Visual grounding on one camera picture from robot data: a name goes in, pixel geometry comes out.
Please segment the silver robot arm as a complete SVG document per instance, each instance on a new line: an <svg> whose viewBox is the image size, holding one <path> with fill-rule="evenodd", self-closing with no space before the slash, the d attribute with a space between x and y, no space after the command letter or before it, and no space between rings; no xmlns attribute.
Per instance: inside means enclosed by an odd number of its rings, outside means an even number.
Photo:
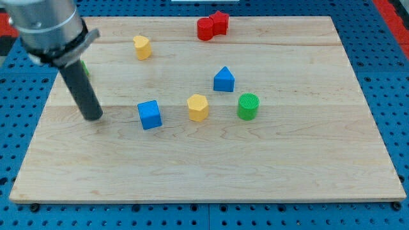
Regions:
<svg viewBox="0 0 409 230"><path fill-rule="evenodd" d="M99 30L88 30L72 0L1 0L1 4L29 57L39 65L70 66L100 36Z"/></svg>

